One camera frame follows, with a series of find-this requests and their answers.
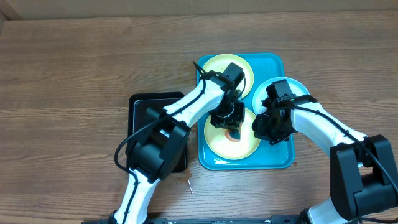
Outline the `light blue plate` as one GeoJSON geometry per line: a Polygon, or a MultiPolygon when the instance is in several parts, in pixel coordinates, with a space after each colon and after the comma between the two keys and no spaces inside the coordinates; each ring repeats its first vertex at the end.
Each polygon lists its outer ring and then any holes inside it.
{"type": "Polygon", "coordinates": [[[255,90],[253,98],[252,98],[252,110],[255,115],[261,114],[265,112],[266,107],[262,106],[262,101],[265,100],[268,95],[266,92],[266,88],[271,85],[273,82],[276,81],[281,81],[281,80],[287,80],[290,89],[292,90],[293,94],[296,94],[297,96],[302,96],[302,95],[309,95],[309,91],[306,89],[306,87],[301,84],[299,81],[294,80],[293,78],[289,77],[275,77],[266,80],[262,84],[259,85],[259,87],[255,90]]]}

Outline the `teal orange sponge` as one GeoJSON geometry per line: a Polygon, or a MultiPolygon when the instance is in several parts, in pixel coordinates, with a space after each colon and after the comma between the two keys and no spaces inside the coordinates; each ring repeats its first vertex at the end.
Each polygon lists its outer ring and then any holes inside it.
{"type": "Polygon", "coordinates": [[[241,127],[242,123],[236,129],[227,129],[225,132],[225,136],[229,141],[232,142],[240,142],[241,140],[241,127]]]}

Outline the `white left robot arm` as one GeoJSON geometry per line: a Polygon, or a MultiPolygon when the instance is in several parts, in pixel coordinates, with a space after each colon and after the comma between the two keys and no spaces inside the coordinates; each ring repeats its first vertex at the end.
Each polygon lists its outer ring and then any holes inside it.
{"type": "Polygon", "coordinates": [[[246,82],[243,69],[235,63],[222,72],[195,68],[200,74],[197,87],[171,105],[148,108],[143,127],[116,148],[114,163],[128,173],[129,180],[123,201],[108,223],[145,222],[157,184],[174,170],[192,126],[203,115],[209,113],[215,128],[227,129],[232,139],[240,139],[245,109],[238,86],[246,82]]]}

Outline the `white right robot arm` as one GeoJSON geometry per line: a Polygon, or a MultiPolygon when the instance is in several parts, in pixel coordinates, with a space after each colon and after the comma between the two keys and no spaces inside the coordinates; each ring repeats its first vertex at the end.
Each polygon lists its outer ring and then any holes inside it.
{"type": "Polygon", "coordinates": [[[256,138],[278,144],[302,133],[330,160],[330,198],[303,210],[296,223],[382,223],[371,217],[397,207],[397,167],[382,135],[367,136],[332,115],[311,95],[267,95],[252,124],[256,138]]]}

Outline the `yellow plate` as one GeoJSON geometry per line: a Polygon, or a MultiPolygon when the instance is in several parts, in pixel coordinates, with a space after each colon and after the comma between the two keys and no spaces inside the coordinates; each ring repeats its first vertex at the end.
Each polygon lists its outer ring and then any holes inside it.
{"type": "Polygon", "coordinates": [[[241,98],[245,98],[252,90],[254,84],[254,72],[250,64],[242,57],[235,54],[219,54],[210,58],[203,66],[206,71],[214,70],[216,72],[224,72],[226,67],[234,63],[241,67],[244,72],[246,81],[241,81],[238,85],[238,90],[242,90],[241,98]]]}
{"type": "Polygon", "coordinates": [[[225,159],[238,160],[250,156],[259,146],[260,139],[254,137],[252,123],[255,114],[245,108],[244,121],[240,126],[240,140],[233,139],[229,131],[223,128],[215,128],[211,123],[211,116],[206,119],[204,127],[205,141],[210,149],[225,159]]]}

